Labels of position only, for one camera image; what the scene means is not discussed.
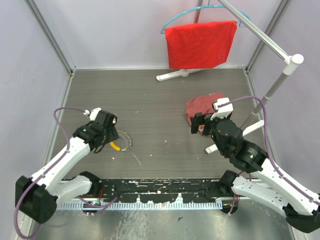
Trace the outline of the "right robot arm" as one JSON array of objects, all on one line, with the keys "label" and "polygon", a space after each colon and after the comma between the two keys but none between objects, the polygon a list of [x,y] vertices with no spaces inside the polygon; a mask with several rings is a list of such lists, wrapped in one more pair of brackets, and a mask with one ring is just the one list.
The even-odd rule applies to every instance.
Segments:
[{"label": "right robot arm", "polygon": [[201,125],[219,153],[238,170],[251,174],[267,187],[251,183],[233,171],[226,171],[219,181],[219,191],[225,197],[233,194],[255,200],[285,217],[293,228],[311,233],[320,228],[320,195],[300,184],[282,170],[257,144],[244,139],[243,131],[229,116],[212,118],[196,113],[190,119],[191,133]]}]

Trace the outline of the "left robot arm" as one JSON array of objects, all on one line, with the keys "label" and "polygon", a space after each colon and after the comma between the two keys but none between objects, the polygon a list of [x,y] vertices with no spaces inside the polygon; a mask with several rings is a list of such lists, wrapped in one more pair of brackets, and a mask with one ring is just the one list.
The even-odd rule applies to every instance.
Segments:
[{"label": "left robot arm", "polygon": [[119,138],[116,115],[99,107],[83,113],[89,122],[75,130],[65,147],[40,170],[30,177],[21,176],[15,183],[16,209],[39,224],[46,223],[58,206],[73,198],[95,198],[100,193],[100,179],[88,171],[60,183],[81,159]]}]

